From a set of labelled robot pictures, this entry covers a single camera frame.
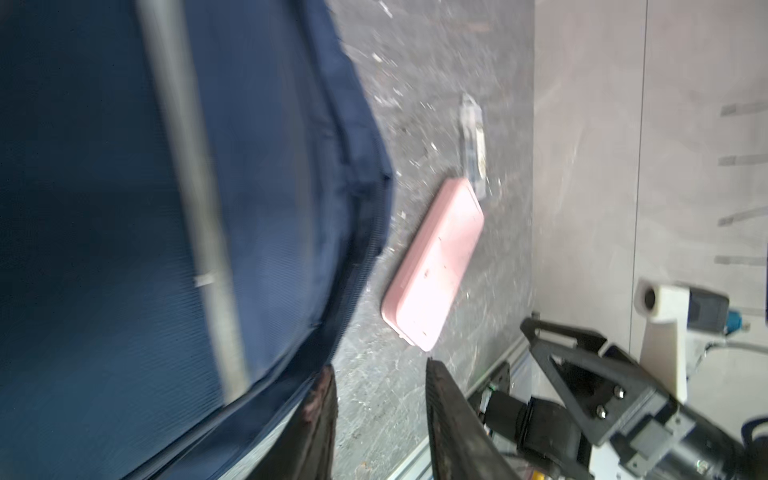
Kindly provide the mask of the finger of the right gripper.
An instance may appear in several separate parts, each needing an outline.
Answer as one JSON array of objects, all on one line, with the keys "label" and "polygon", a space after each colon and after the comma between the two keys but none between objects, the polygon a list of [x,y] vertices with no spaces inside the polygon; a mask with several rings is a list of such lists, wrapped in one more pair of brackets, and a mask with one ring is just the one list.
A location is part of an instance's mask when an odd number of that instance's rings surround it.
[{"label": "finger of the right gripper", "polygon": [[627,435],[654,411],[654,382],[594,330],[529,317],[521,324],[533,358],[581,429],[599,446]]}]

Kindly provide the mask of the small clear plastic object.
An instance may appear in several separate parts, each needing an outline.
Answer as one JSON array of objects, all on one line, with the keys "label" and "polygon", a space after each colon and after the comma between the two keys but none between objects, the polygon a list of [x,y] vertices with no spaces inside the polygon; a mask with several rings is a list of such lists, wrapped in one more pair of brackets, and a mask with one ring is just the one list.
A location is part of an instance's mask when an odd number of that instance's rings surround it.
[{"label": "small clear plastic object", "polygon": [[486,139],[483,110],[468,93],[461,96],[459,109],[460,153],[464,177],[475,196],[482,201],[487,196]]}]

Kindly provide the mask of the pink pencil case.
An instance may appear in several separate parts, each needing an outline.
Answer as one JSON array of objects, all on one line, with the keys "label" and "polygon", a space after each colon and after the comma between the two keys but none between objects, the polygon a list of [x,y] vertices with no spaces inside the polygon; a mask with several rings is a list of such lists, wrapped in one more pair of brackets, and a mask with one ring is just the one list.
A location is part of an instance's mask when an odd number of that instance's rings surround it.
[{"label": "pink pencil case", "polygon": [[445,180],[381,304],[382,319],[408,344],[424,352],[434,348],[483,226],[469,181]]}]

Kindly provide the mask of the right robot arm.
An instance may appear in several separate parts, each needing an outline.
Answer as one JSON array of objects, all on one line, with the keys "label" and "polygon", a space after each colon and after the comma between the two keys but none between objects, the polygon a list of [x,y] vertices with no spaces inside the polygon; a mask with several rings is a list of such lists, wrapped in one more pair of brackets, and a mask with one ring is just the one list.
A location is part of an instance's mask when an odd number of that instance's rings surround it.
[{"label": "right robot arm", "polygon": [[627,352],[594,330],[529,317],[529,351],[560,399],[521,401],[490,395],[482,415],[493,433],[552,478],[595,479],[601,447],[634,479],[764,479],[765,418],[747,421],[735,439],[677,400]]}]

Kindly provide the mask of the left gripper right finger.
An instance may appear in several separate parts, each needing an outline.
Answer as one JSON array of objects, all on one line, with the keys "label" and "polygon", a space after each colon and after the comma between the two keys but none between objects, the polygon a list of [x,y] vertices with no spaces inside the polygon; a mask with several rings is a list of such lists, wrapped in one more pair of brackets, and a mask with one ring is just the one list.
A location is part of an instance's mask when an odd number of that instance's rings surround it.
[{"label": "left gripper right finger", "polygon": [[517,479],[497,450],[446,365],[429,358],[426,418],[435,479]]}]

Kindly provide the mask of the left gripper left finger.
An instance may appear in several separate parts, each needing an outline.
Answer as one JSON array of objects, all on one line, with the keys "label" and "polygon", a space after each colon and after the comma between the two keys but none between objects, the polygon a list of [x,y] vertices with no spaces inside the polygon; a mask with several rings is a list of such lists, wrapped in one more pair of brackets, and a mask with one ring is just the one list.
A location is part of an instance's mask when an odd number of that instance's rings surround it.
[{"label": "left gripper left finger", "polygon": [[337,418],[335,372],[325,365],[247,479],[331,479]]}]

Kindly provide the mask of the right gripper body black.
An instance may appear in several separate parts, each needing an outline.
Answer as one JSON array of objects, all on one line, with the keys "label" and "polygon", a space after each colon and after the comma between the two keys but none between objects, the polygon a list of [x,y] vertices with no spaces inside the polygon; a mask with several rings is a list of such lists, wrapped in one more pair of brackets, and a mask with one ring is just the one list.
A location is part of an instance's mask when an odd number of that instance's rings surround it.
[{"label": "right gripper body black", "polygon": [[599,479],[764,479],[765,416],[739,437],[686,405],[688,349],[609,347],[593,372],[593,472]]}]

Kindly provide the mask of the navy blue student backpack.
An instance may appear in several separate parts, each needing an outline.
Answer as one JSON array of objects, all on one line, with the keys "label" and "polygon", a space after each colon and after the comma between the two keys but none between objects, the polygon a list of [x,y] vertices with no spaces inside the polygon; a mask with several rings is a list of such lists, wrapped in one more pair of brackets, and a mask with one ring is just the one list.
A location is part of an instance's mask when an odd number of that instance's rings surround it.
[{"label": "navy blue student backpack", "polygon": [[1,475],[218,479],[328,364],[393,172],[323,1],[1,5]]}]

